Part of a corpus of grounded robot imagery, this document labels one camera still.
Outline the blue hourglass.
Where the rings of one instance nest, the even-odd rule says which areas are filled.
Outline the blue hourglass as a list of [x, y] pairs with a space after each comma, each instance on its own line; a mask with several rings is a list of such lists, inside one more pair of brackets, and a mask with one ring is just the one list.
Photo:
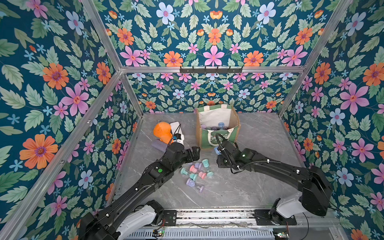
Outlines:
[[220, 130], [225, 130], [227, 128], [223, 122], [218, 123], [218, 127]]
[[215, 147], [215, 148], [214, 148], [214, 151], [215, 151], [215, 153], [216, 153], [217, 155], [221, 155], [221, 152], [219, 151], [218, 147]]

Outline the blue hourglass bottom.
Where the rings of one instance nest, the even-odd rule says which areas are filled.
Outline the blue hourglass bottom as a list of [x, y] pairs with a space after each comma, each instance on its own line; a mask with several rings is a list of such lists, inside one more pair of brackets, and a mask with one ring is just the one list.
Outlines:
[[225, 130], [227, 128], [223, 122], [218, 123], [218, 127], [220, 130]]

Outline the green canvas Christmas bag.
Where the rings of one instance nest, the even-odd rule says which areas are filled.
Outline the green canvas Christmas bag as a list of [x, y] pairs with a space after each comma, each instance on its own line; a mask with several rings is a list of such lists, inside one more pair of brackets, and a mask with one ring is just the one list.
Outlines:
[[221, 104], [198, 108], [196, 139], [201, 149], [217, 147], [216, 134], [236, 142], [241, 129], [240, 119], [231, 105]]

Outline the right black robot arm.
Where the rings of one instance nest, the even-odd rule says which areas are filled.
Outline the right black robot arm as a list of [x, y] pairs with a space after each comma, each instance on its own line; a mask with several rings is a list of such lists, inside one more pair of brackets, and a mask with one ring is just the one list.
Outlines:
[[256, 150], [240, 150], [237, 143], [216, 134], [218, 142], [217, 164], [229, 168], [232, 174], [255, 172], [277, 179], [298, 192], [284, 199], [275, 200], [264, 217], [275, 225], [282, 225], [297, 214], [311, 213], [318, 217], [327, 215], [333, 188], [325, 173], [318, 167], [302, 168], [273, 160]]

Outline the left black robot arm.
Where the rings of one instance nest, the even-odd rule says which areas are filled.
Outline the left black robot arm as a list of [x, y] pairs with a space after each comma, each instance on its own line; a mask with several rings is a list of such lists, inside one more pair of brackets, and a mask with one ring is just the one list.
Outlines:
[[95, 216], [86, 214], [80, 221], [79, 240], [116, 240], [118, 227], [139, 203], [154, 193], [183, 164], [200, 159], [200, 147], [185, 149], [180, 143], [172, 143], [163, 156], [144, 170], [139, 180], [117, 200]]

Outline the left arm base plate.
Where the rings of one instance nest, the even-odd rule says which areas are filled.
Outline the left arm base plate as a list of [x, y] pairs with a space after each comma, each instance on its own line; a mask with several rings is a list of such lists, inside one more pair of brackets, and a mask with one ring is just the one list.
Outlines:
[[157, 215], [156, 226], [158, 227], [174, 227], [176, 226], [178, 211], [164, 210]]

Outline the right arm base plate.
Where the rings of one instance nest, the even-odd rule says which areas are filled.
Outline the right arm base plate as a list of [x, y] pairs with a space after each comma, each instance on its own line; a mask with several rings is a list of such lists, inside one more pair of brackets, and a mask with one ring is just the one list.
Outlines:
[[254, 210], [253, 216], [258, 226], [296, 226], [297, 221], [294, 216], [290, 218], [283, 218], [279, 214], [271, 215], [268, 209]]

